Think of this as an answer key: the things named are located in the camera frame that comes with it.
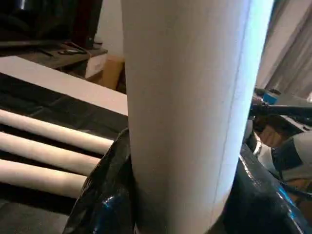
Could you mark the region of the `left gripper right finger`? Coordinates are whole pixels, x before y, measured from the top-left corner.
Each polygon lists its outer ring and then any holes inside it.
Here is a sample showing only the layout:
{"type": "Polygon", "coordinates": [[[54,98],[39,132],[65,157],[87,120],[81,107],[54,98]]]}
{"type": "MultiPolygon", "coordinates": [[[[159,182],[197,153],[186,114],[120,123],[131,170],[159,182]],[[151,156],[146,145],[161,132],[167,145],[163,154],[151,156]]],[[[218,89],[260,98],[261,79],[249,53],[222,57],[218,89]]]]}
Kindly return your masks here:
{"type": "Polygon", "coordinates": [[[221,223],[227,234],[306,233],[301,211],[245,144],[221,223]]]}

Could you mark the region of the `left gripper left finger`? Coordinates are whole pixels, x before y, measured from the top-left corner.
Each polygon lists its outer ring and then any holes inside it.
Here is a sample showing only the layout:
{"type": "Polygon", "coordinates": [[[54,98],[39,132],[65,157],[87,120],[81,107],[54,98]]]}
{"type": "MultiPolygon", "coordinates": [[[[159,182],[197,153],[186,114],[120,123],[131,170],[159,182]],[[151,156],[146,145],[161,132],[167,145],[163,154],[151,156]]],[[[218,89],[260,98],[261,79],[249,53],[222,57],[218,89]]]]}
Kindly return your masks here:
{"type": "Polygon", "coordinates": [[[135,213],[130,137],[124,129],[84,182],[63,233],[132,234],[135,213]]]}

